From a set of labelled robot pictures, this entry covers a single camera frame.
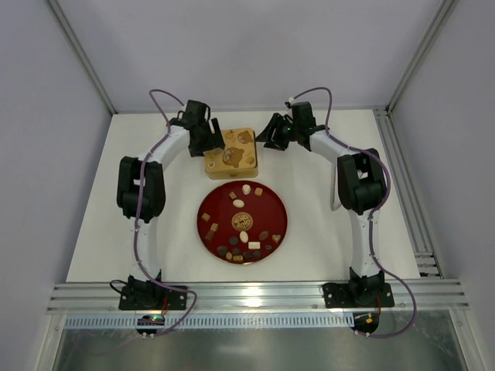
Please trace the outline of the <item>silver tin lid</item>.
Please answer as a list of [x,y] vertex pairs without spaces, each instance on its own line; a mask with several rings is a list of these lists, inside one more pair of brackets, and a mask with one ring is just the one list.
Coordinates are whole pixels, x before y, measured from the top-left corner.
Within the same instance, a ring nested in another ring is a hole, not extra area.
[[222,130],[225,149],[217,148],[204,153],[205,157],[227,155],[253,155],[258,160],[255,133],[252,128]]

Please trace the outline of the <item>silver metal tweezers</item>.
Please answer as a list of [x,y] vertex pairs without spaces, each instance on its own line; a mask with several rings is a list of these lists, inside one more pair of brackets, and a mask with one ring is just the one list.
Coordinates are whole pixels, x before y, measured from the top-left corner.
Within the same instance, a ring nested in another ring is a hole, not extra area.
[[332,165],[331,188],[330,188],[330,208],[336,212],[342,206],[338,195],[338,173],[337,167]]

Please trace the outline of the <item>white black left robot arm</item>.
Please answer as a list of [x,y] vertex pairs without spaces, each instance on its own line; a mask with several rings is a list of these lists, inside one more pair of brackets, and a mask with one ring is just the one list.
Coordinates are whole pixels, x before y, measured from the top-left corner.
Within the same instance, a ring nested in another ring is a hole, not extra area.
[[166,205],[164,171],[184,150],[192,157],[225,148],[220,125],[211,117],[210,106],[188,100],[176,117],[166,119],[164,137],[139,157],[125,156],[118,170],[117,205],[132,225],[133,273],[120,290],[122,311],[186,308],[186,286],[162,282],[158,265],[157,234],[159,216]]

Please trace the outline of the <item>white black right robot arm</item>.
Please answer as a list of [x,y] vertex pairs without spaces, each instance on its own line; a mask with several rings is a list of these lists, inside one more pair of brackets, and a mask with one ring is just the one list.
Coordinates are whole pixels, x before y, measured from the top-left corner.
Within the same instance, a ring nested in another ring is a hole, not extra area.
[[374,235],[379,210],[387,200],[388,174],[373,149],[359,149],[317,124],[308,102],[286,103],[289,112],[274,114],[256,140],[266,148],[284,151],[296,142],[323,156],[336,166],[337,191],[341,206],[350,217],[353,256],[346,283],[323,285],[327,308],[392,308],[391,286],[377,260]]

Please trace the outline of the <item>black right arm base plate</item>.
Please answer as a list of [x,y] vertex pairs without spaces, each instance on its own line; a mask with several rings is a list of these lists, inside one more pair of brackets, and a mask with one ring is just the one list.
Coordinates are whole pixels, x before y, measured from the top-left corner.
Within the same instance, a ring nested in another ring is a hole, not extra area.
[[326,308],[372,308],[395,306],[391,286],[387,283],[378,288],[352,288],[351,284],[329,282],[323,285]]

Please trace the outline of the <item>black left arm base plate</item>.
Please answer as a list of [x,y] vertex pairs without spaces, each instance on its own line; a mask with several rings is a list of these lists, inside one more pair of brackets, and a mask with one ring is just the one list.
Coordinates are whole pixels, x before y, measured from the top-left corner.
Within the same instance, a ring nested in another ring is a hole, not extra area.
[[186,294],[155,285],[145,285],[143,288],[124,286],[121,289],[118,309],[183,311],[186,309]]

